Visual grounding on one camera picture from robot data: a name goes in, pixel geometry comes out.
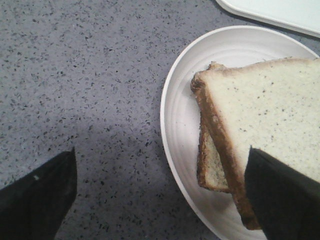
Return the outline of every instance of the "plate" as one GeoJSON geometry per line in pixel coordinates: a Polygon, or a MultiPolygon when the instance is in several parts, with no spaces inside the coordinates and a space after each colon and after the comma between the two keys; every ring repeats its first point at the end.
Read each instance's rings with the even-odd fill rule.
{"type": "Polygon", "coordinates": [[[216,0],[226,11],[320,38],[318,0],[216,0]]]}
{"type": "Polygon", "coordinates": [[[190,90],[194,74],[211,61],[227,67],[280,59],[317,56],[298,41],[256,26],[230,26],[199,37],[171,67],[162,92],[161,135],[167,161],[185,199],[203,223],[222,240],[266,240],[261,230],[247,230],[230,194],[198,186],[196,162],[200,111],[190,90]]]}

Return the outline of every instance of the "speckled countertop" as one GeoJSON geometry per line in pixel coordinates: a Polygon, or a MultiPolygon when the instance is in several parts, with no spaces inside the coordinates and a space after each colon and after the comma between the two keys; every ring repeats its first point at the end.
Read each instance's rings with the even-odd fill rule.
{"type": "MultiPolygon", "coordinates": [[[[0,6],[0,187],[74,146],[78,195],[57,240],[217,240],[168,166],[162,88],[197,37],[261,23],[210,0],[0,6]]],[[[320,54],[319,40],[284,33],[320,54]]]]}

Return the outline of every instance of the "white plate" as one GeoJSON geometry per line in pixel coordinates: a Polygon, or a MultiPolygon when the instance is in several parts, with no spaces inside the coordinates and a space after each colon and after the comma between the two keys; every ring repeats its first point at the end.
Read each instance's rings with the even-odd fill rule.
{"type": "Polygon", "coordinates": [[[320,38],[319,0],[216,0],[226,11],[320,38]]]}
{"type": "Polygon", "coordinates": [[[255,26],[220,28],[199,37],[176,59],[166,78],[160,107],[162,141],[173,176],[194,212],[222,240],[265,240],[243,227],[230,194],[198,186],[200,112],[190,90],[194,74],[211,61],[227,67],[285,57],[314,59],[313,51],[281,33],[255,26]]]}

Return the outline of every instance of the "bread slice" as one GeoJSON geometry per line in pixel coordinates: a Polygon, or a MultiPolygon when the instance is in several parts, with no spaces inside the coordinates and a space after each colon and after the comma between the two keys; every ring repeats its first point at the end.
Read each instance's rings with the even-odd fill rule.
{"type": "MultiPolygon", "coordinates": [[[[212,62],[208,70],[219,68],[225,68],[225,66],[212,62]]],[[[198,148],[196,176],[199,186],[212,191],[229,193],[230,190],[218,151],[202,116],[200,117],[198,148]]]]}
{"type": "Polygon", "coordinates": [[[206,70],[195,74],[191,89],[248,229],[259,228],[245,191],[251,146],[320,182],[319,58],[206,70]]]}

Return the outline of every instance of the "countertop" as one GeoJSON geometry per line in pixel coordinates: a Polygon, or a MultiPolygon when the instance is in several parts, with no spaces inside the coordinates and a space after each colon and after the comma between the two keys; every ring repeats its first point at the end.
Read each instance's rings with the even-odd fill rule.
{"type": "Polygon", "coordinates": [[[57,240],[217,240],[164,153],[160,102],[171,65],[217,28],[276,29],[215,1],[0,1],[0,187],[75,147],[78,189],[57,240]]]}

